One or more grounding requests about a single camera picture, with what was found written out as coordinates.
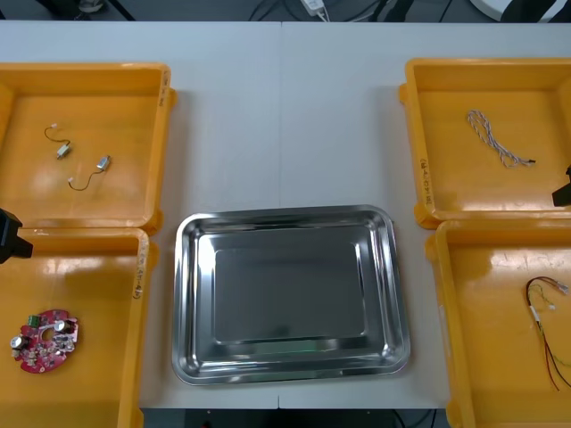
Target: metal tray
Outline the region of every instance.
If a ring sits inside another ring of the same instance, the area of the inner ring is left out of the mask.
[[[172,364],[193,385],[390,374],[409,359],[391,219],[370,206],[196,214]]]

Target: black wire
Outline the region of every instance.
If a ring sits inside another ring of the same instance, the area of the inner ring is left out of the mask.
[[[281,0],[282,5],[284,6],[284,9],[287,11],[287,13],[290,14],[290,16],[292,18],[294,18],[296,21],[303,21],[302,18],[300,18],[299,16],[297,16],[294,11],[292,11],[292,8],[289,7],[289,4],[287,3],[288,0]]]
[[[123,18],[125,18],[127,21],[136,21],[136,19],[133,18],[133,15],[131,15],[128,10],[125,9],[121,3],[119,3],[119,0],[109,0],[109,3],[115,6],[115,9],[117,9],[117,11],[123,15]]]
[[[365,9],[363,9],[362,11],[360,11],[359,13],[355,13],[352,17],[347,18],[346,20],[344,20],[343,22],[351,22],[353,20],[356,20],[357,18],[359,18],[363,13],[365,13],[366,11],[368,11],[371,7],[373,7],[375,4],[377,4],[378,2],[380,2],[381,0],[375,0],[373,3],[371,3],[369,6],[367,6]]]
[[[425,420],[430,416],[430,412],[432,412],[432,410],[428,409],[426,411],[426,413],[424,413],[424,415],[418,419],[417,422],[415,422],[414,424],[412,424],[411,426],[409,426],[409,428],[417,428],[417,426],[419,426],[420,424],[422,424],[423,422],[425,422]]]
[[[438,22],[442,22],[444,19],[444,15],[448,12],[448,8],[450,7],[450,5],[452,4],[452,0],[448,0],[448,4],[446,5],[446,7],[444,8],[444,12],[442,15],[440,15],[440,20],[438,20]]]
[[[96,174],[101,174],[102,172],[104,172],[104,169],[100,169],[99,171],[92,172],[91,175],[89,176],[89,179],[87,180],[86,186],[82,187],[81,189],[76,189],[75,187],[73,187],[71,185],[71,181],[68,181],[68,185],[70,186],[70,188],[72,188],[73,190],[75,190],[77,192],[83,192],[84,190],[86,190],[89,187],[89,183],[91,183],[91,177],[96,175]]]
[[[263,19],[265,17],[267,17],[270,13],[274,12],[280,5],[280,0],[276,0],[270,7],[269,9],[260,17],[257,19],[257,21],[263,21]]]
[[[268,2],[268,0],[261,0],[261,2],[259,2],[259,3],[256,5],[256,7],[253,8],[253,11],[252,11],[252,13],[250,14],[250,18],[248,18],[248,20],[251,21],[251,20],[253,19],[253,15],[255,15],[256,12],[259,11],[260,8],[261,8],[265,3],[267,3],[267,2]]]
[[[434,409],[434,413],[432,414],[432,422],[430,423],[430,428],[434,428],[435,421],[436,421],[436,409]]]
[[[52,129],[52,127],[49,127],[49,128],[44,129],[44,135],[46,136],[46,138],[47,138],[48,140],[53,141],[54,143],[66,143],[66,144],[71,144],[71,141],[70,141],[70,140],[56,140],[55,138],[50,137],[50,136],[47,134],[47,130],[48,130],[48,129]]]
[[[396,410],[392,410],[394,415],[396,416],[397,421],[399,421],[399,424],[401,424],[401,428],[407,428],[407,425],[404,424],[404,421],[401,418],[401,415],[399,415],[399,412],[397,412]]]
[[[375,11],[373,12],[373,14],[370,16],[370,18],[368,19],[369,22],[377,22],[378,20],[378,15],[380,15],[380,13],[383,11],[383,9],[385,8],[386,4],[388,3],[388,0],[380,0],[380,2],[378,3],[377,8],[375,9]]]

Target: white table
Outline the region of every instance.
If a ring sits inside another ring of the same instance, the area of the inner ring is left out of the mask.
[[[172,114],[142,407],[443,407],[448,381],[429,232],[414,223],[397,87],[413,57],[571,56],[571,27],[2,22],[0,61],[160,61]],[[191,387],[170,365],[174,232],[198,211],[370,203],[395,220],[412,340],[387,377]]]

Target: wire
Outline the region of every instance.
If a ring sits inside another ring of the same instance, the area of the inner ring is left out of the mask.
[[[368,18],[368,16],[363,16],[361,18],[361,15],[363,13],[365,13],[366,11],[368,11],[371,7],[373,7],[375,4],[377,4],[380,0],[375,0],[373,3],[369,4],[365,9],[361,10],[359,13],[355,13],[353,16],[347,18],[346,20],[344,20],[344,22],[354,22],[354,21],[360,21],[360,20],[364,20],[365,18]]]
[[[543,292],[543,287],[541,287],[539,284],[534,284],[534,281],[543,281],[544,283],[549,284],[554,288],[557,288],[558,290],[560,290],[564,294],[568,294],[569,289],[566,285],[564,285],[560,281],[557,281],[556,279],[550,278],[548,276],[536,276],[535,278],[532,278],[529,281],[527,281],[527,283],[525,284],[525,303],[527,303],[527,306],[529,306],[529,308],[531,309],[532,314],[534,315],[535,324],[537,325],[537,329],[539,330],[539,334],[543,339],[543,347],[545,348],[545,364],[547,367],[547,373],[549,374],[549,377],[550,377],[550,381],[553,384],[553,386],[555,387],[555,389],[557,391],[559,391],[559,387],[555,383],[555,380],[553,379],[553,375],[551,374],[551,368],[550,368],[550,361],[551,361],[551,363],[553,364],[553,368],[555,368],[555,371],[559,376],[559,379],[561,379],[569,388],[571,388],[571,383],[559,371],[558,362],[562,366],[571,366],[571,365],[561,361],[561,359],[559,359],[553,355],[553,352],[551,351],[550,345],[547,342],[547,336],[545,334],[545,330],[543,329],[543,325],[542,325],[542,322],[539,318],[539,314],[537,313],[537,310],[535,309],[535,306],[532,304],[532,301],[531,301],[531,292],[533,291],[532,287],[535,286],[535,287],[539,288],[538,293],[540,294],[540,296],[542,297],[542,300],[544,302],[549,303],[550,309],[555,309],[555,305],[553,305],[553,303],[550,300],[548,300],[547,297],[545,297],[545,294]]]
[[[448,12],[448,8],[450,7],[450,5],[452,4],[452,0],[448,0],[448,4],[446,5],[446,7],[444,8],[444,12],[442,15],[440,15],[440,20],[438,20],[438,22],[442,22],[444,19],[444,15]]]
[[[396,417],[397,421],[399,421],[399,424],[401,425],[401,428],[407,428],[407,425],[404,424],[404,421],[401,418],[401,415],[399,415],[399,412],[397,412],[396,410],[392,410],[394,413],[394,416]]]
[[[436,409],[434,409],[434,413],[432,414],[432,422],[430,423],[430,428],[434,428],[434,422],[436,422]]]
[[[252,11],[252,13],[250,13],[250,18],[248,18],[248,20],[251,21],[253,19],[253,15],[255,15],[256,12],[259,11],[260,8],[267,2],[268,2],[268,0],[261,0],[261,2],[256,4],[256,7],[253,8],[253,11]]]
[[[490,120],[488,120],[481,111],[470,110],[468,112],[468,123],[472,126],[472,128],[484,143],[488,144],[500,154],[501,163],[504,167],[513,168],[518,164],[529,167],[535,163],[535,160],[533,159],[523,159],[519,156],[516,156],[514,153],[506,149],[503,145],[498,143],[498,140],[496,140],[493,136],[492,124],[490,123]]]
[[[101,169],[101,170],[96,171],[96,172],[92,172],[91,175],[89,176],[89,179],[87,180],[86,186],[85,186],[85,187],[82,187],[82,188],[80,188],[80,189],[78,189],[78,188],[76,188],[76,187],[73,187],[73,186],[71,185],[71,182],[73,181],[73,178],[70,178],[70,179],[68,180],[68,185],[70,186],[70,188],[72,188],[73,190],[75,190],[75,191],[77,191],[77,192],[83,192],[84,190],[86,190],[86,189],[89,187],[89,183],[91,183],[91,177],[94,176],[94,175],[96,175],[96,174],[101,174],[102,172],[104,172],[104,169]]]
[[[284,9],[287,11],[287,13],[290,14],[290,16],[292,18],[294,18],[296,21],[303,21],[302,18],[300,18],[299,16],[297,16],[294,11],[292,11],[292,8],[289,7],[289,4],[287,3],[287,0],[281,0],[282,5],[284,6]]]
[[[414,424],[410,425],[409,428],[417,428],[417,426],[425,422],[425,420],[430,416],[431,412],[432,410],[428,409],[426,413],[424,413],[424,415],[420,419],[418,419]]]
[[[269,9],[260,17],[257,19],[257,21],[263,21],[263,19],[265,17],[267,17],[270,13],[274,12],[280,5],[280,0],[276,0],[270,7]]]
[[[47,138],[48,140],[53,141],[54,143],[66,143],[66,144],[71,144],[71,141],[70,141],[70,140],[66,140],[66,139],[56,140],[55,138],[50,137],[50,136],[47,134],[47,130],[48,130],[48,129],[54,129],[54,128],[48,127],[48,128],[46,128],[46,129],[44,129],[44,135],[46,136],[46,138]]]
[[[373,14],[368,18],[368,21],[369,22],[377,22],[378,15],[383,11],[383,9],[385,8],[387,3],[388,3],[388,0],[380,0],[378,2],[377,8],[373,12]]]

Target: circuit board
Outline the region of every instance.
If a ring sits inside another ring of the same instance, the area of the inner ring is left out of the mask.
[[[21,361],[21,369],[42,374],[55,370],[61,366],[68,354],[75,350],[78,341],[78,320],[71,318],[65,310],[53,309],[42,312],[37,316],[30,316],[34,322],[28,322],[21,327],[20,339],[24,345],[12,349],[16,361]],[[56,323],[61,323],[60,332],[56,330]]]

